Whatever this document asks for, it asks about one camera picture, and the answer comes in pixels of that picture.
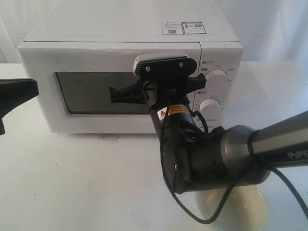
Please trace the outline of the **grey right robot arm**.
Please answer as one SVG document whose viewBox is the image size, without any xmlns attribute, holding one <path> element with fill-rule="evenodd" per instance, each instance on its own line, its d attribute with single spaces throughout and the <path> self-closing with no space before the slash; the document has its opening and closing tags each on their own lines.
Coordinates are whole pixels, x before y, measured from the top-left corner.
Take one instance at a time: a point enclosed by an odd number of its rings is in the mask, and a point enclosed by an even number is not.
<svg viewBox="0 0 308 231">
<path fill-rule="evenodd" d="M 308 114 L 300 113 L 255 130 L 237 125 L 208 131 L 194 123 L 187 93 L 206 85 L 206 78 L 142 77 L 110 88 L 112 103 L 145 104 L 160 142 L 164 181 L 171 193 L 260 184 L 276 167 L 308 163 Z"/>
</svg>

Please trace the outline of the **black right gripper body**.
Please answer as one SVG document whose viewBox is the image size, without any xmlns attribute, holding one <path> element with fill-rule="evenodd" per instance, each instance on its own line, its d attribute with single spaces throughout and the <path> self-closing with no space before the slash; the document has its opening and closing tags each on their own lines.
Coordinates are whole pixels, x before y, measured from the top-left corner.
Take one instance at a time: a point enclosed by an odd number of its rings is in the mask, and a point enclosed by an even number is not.
<svg viewBox="0 0 308 231">
<path fill-rule="evenodd" d="M 193 122 L 186 88 L 182 84 L 175 81 L 146 81 L 142 84 L 142 92 L 156 131 Z"/>
</svg>

